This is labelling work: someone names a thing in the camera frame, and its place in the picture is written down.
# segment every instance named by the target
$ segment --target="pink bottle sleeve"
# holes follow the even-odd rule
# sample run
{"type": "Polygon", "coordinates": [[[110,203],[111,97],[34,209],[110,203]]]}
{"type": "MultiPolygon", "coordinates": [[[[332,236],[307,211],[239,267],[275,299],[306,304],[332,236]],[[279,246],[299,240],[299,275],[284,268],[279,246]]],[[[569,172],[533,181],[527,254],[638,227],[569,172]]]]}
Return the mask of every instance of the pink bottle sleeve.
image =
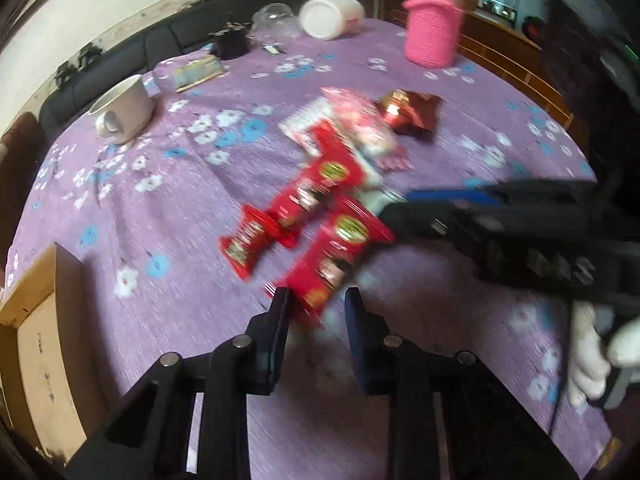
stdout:
{"type": "Polygon", "coordinates": [[[428,68],[451,66],[456,55],[465,11],[446,0],[407,0],[404,54],[428,68]]]}

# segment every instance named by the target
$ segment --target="table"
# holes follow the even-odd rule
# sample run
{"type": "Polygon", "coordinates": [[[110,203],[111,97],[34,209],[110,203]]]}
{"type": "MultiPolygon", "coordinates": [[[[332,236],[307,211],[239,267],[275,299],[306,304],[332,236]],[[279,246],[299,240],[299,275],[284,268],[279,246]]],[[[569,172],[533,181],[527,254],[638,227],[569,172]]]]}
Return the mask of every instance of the table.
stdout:
{"type": "MultiPolygon", "coordinates": [[[[246,283],[218,237],[235,231],[241,204],[264,208],[299,170],[303,153],[276,125],[322,86],[444,99],[433,143],[402,138],[415,169],[385,175],[399,192],[593,177],[574,142],[528,98],[463,57],[446,70],[415,66],[404,58],[403,36],[367,20],[350,38],[301,38],[280,56],[254,50],[183,94],[170,75],[203,53],[162,62],[145,75],[157,109],[134,144],[105,145],[83,116],[52,146],[9,253],[6,286],[54,240],[84,263],[96,363],[111,402],[160,354],[200,354],[242,332],[268,306],[263,285],[284,275],[318,224],[296,250],[271,248],[246,283]]],[[[354,283],[393,332],[425,349],[476,352],[546,426],[562,330],[549,301],[477,282],[466,258],[435,242],[375,253],[354,283]]],[[[339,297],[316,334],[317,366],[293,340],[276,393],[248,402],[254,479],[383,475],[386,402],[353,384],[339,297]]],[[[562,407],[555,442],[581,476],[608,437],[599,411],[562,407]]]]}

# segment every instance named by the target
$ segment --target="black sofa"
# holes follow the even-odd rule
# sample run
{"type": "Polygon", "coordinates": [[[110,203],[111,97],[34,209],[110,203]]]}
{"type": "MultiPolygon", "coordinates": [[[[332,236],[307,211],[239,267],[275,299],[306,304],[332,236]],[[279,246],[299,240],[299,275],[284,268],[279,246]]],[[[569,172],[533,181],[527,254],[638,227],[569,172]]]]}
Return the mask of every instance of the black sofa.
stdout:
{"type": "Polygon", "coordinates": [[[39,122],[49,146],[109,88],[159,61],[211,42],[210,33],[228,21],[247,23],[270,3],[287,4],[297,14],[307,0],[207,0],[141,30],[103,53],[42,104],[39,122]]]}

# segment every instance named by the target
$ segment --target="gloved hand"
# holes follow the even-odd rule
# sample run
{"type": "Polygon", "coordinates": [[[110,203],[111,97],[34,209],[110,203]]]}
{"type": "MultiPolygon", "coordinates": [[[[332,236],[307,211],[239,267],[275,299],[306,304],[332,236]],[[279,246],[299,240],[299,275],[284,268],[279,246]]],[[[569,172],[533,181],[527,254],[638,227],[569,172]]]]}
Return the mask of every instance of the gloved hand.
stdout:
{"type": "Polygon", "coordinates": [[[607,348],[596,332],[596,309],[591,303],[576,302],[571,326],[569,377],[567,395],[572,406],[578,407],[599,399],[606,387],[611,367],[627,368],[640,365],[640,317],[622,326],[607,348]]]}

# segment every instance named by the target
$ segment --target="black cable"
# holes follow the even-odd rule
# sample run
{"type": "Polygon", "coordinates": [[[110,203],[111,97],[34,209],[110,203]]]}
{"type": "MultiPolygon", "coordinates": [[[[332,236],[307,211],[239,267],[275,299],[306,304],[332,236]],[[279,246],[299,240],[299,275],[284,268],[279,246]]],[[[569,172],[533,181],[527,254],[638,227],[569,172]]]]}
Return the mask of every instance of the black cable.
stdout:
{"type": "Polygon", "coordinates": [[[554,431],[556,430],[556,423],[558,422],[558,415],[560,413],[560,407],[562,405],[562,396],[566,392],[566,386],[569,382],[569,354],[571,351],[571,325],[574,320],[575,309],[574,302],[567,302],[567,324],[564,331],[564,339],[562,341],[562,362],[560,365],[560,377],[558,379],[558,396],[554,402],[553,409],[551,411],[551,420],[549,421],[546,434],[553,440],[554,431]]]}

